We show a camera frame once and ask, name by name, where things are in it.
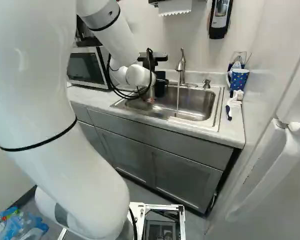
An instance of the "white wall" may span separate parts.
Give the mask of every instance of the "white wall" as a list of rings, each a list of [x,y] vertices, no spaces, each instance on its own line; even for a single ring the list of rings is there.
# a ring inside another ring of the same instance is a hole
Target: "white wall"
[[[0,212],[33,186],[34,183],[0,149]]]
[[[160,69],[174,69],[185,49],[187,69],[225,72],[233,51],[248,51],[255,38],[264,0],[234,0],[231,23],[224,39],[209,39],[207,19],[211,0],[193,0],[192,12],[186,15],[158,16],[158,9],[148,0],[122,0],[121,10],[135,35],[137,47],[150,47],[168,53],[168,62]]]

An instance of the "running water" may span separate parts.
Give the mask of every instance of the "running water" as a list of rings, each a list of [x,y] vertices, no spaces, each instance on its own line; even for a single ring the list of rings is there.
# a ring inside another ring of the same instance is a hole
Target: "running water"
[[[176,113],[174,113],[175,117],[178,117],[178,113],[179,113],[179,88],[180,88],[180,80],[178,81],[178,89],[176,94]]]

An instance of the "door handle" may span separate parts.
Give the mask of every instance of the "door handle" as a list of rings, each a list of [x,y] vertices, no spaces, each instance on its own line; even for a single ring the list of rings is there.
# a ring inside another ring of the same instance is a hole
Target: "door handle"
[[[300,138],[289,128],[285,129],[285,135],[286,143],[280,155],[248,196],[229,210],[227,221],[236,222],[252,212],[300,161]]]

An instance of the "star-patterned cup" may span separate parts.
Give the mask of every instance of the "star-patterned cup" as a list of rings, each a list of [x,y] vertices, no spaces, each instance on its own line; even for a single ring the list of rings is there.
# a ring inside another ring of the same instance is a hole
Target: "star-patterned cup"
[[[248,76],[249,70],[247,69],[233,69],[231,75],[230,91],[243,90]]]

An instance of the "stainless steel sink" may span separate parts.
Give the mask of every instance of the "stainless steel sink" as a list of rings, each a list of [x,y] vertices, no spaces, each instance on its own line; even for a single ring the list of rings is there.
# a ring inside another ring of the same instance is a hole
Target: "stainless steel sink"
[[[121,99],[111,107],[150,117],[166,120],[177,118],[213,127],[216,121],[218,105],[221,107],[222,103],[221,90],[223,90],[223,87],[220,86],[211,86],[210,89],[180,86],[178,111],[178,87],[174,85],[169,85],[165,95],[156,98],[154,103],[148,103],[141,98],[135,100]]]

